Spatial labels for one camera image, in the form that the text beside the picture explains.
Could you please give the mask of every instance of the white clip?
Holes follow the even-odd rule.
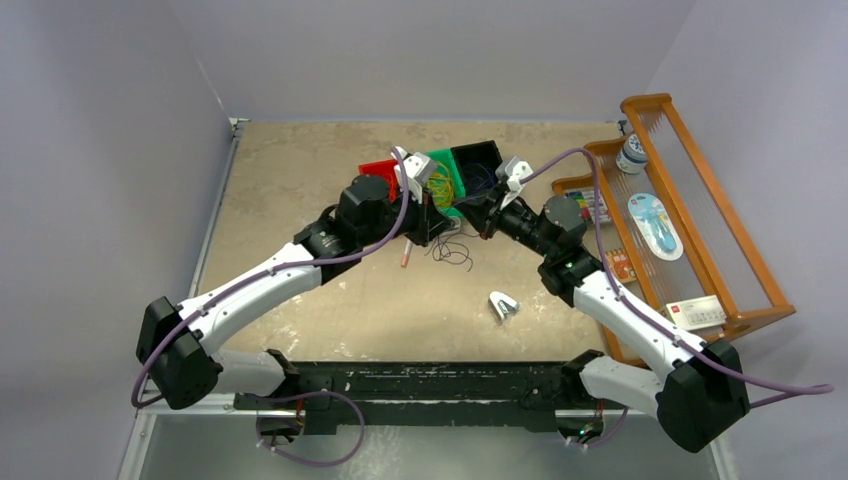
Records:
[[[406,171],[406,183],[409,186],[409,194],[412,196],[413,200],[418,203],[422,203],[424,201],[424,186],[427,185],[430,175],[436,171],[438,165],[429,156],[421,152],[416,152],[414,155],[407,156],[406,150],[400,147],[395,148],[397,148],[403,156],[403,158],[395,159],[403,161],[403,168]],[[401,173],[399,165],[395,165],[394,172],[398,185],[402,185],[403,182],[400,178]]]
[[[495,309],[498,319],[503,323],[507,317],[515,315],[520,305],[512,297],[501,292],[489,294],[489,304]]]
[[[501,210],[521,195],[521,191],[524,190],[524,184],[521,183],[521,180],[529,177],[532,173],[533,169],[530,168],[530,164],[518,157],[512,157],[503,168],[498,167],[495,174],[502,180],[506,180],[506,186],[509,188],[501,202]]]

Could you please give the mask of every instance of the white box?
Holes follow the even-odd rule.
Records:
[[[727,314],[715,295],[669,303],[661,313],[687,331],[723,325],[727,320]]]

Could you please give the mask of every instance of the orange wooden rack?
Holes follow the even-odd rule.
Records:
[[[794,313],[671,96],[630,97],[621,103],[621,111],[648,154],[645,172],[628,175],[616,166],[615,158],[627,137],[592,142],[586,148],[601,166],[601,194],[611,218],[605,228],[617,233],[618,244],[605,248],[623,248],[636,273],[636,286],[631,283],[628,288],[655,309],[716,295],[727,323],[703,332],[708,341],[734,340]],[[591,175],[562,178],[552,184],[560,195],[591,186]],[[633,219],[623,213],[636,193],[651,193],[663,202],[683,243],[683,257],[667,262],[650,252]],[[606,243],[608,236],[616,235],[605,233]],[[604,334],[613,358],[641,364],[612,332],[604,329]]]

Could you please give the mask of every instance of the white wall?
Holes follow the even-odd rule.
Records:
[[[141,316],[187,293],[229,124],[166,0],[3,0],[0,72],[0,471],[114,478]]]
[[[621,117],[694,0],[171,0],[230,116]]]
[[[798,309],[737,342],[743,365],[837,388],[735,426],[742,478],[844,478],[848,469],[846,24],[836,0],[701,0],[649,88],[672,94]]]

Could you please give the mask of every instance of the beige tabletop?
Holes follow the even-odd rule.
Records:
[[[390,157],[392,145],[432,151],[493,139],[505,159],[538,167],[561,151],[616,138],[615,124],[562,123],[249,123],[232,168],[210,245],[201,291],[267,259],[357,175],[361,163]],[[523,193],[537,209],[551,181],[589,171],[570,157]],[[462,237],[474,261],[455,266],[415,248],[400,267],[405,240],[327,285],[295,297],[253,322],[225,346],[281,350],[292,360],[568,360],[606,350],[599,325],[547,293],[541,258],[503,235]],[[593,240],[587,234],[590,251]],[[499,325],[487,305],[498,290],[519,312]]]

